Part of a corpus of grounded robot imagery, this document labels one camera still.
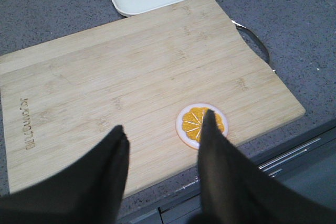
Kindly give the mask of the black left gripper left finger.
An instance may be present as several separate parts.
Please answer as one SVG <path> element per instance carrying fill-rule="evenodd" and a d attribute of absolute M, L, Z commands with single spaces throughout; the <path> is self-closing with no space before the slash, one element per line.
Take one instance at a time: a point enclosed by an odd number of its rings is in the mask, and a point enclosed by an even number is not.
<path fill-rule="evenodd" d="M 129 141 L 115 126 L 59 173 L 1 198 L 1 223 L 115 223 L 129 169 Z"/>

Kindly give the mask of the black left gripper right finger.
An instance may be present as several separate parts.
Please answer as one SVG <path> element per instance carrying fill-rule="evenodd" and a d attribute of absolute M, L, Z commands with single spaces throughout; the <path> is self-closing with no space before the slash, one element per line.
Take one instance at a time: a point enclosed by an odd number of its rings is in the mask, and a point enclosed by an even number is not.
<path fill-rule="evenodd" d="M 197 223 L 335 223 L 335 211 L 270 178 L 204 116 L 198 150 L 201 213 Z"/>

